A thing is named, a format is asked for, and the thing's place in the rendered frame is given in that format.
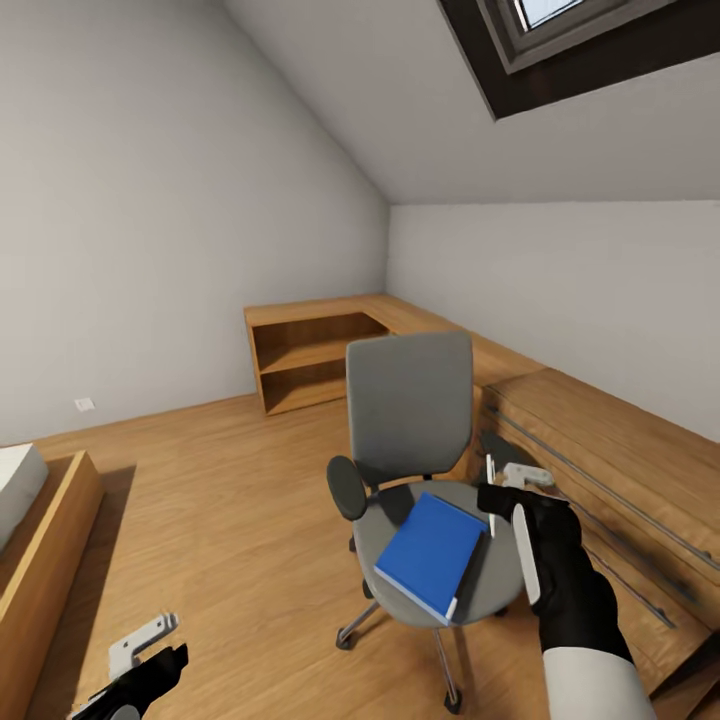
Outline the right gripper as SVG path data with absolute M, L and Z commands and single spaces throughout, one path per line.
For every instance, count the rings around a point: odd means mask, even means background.
M 477 507 L 485 513 L 500 515 L 504 520 L 509 521 L 506 514 L 506 504 L 510 497 L 523 490 L 514 487 L 497 486 L 494 483 L 480 482 L 478 488 Z

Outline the folder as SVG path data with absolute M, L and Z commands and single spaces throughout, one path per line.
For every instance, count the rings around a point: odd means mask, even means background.
M 487 530 L 424 492 L 374 570 L 449 627 Z

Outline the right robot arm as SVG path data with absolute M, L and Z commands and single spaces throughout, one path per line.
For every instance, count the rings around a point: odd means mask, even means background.
M 536 466 L 509 461 L 502 486 L 480 482 L 477 507 L 515 532 L 539 635 L 551 720 L 658 720 L 623 634 L 609 580 L 581 547 L 569 502 L 524 491 L 552 486 Z

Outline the swivel chair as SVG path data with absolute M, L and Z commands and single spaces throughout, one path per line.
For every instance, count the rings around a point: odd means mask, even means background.
M 449 627 L 505 615 L 507 605 L 526 587 L 512 524 L 477 507 L 487 465 L 471 484 L 438 480 L 454 469 L 470 444 L 473 411 L 473 354 L 466 332 L 402 334 L 346 344 L 346 396 L 352 460 L 338 455 L 327 465 L 331 495 L 344 519 L 353 522 L 349 549 L 357 552 L 366 599 L 375 599 L 345 629 L 336 646 L 348 651 L 352 632 L 382 607 L 397 621 L 431 629 L 447 683 L 444 706 L 459 714 L 462 693 L 455 689 L 439 634 L 447 626 L 418 606 L 375 570 L 375 564 L 424 492 L 488 525 Z M 494 473 L 507 463 L 525 465 L 500 435 L 484 432 L 480 444 L 494 461 Z M 379 489 L 379 485 L 423 476 Z

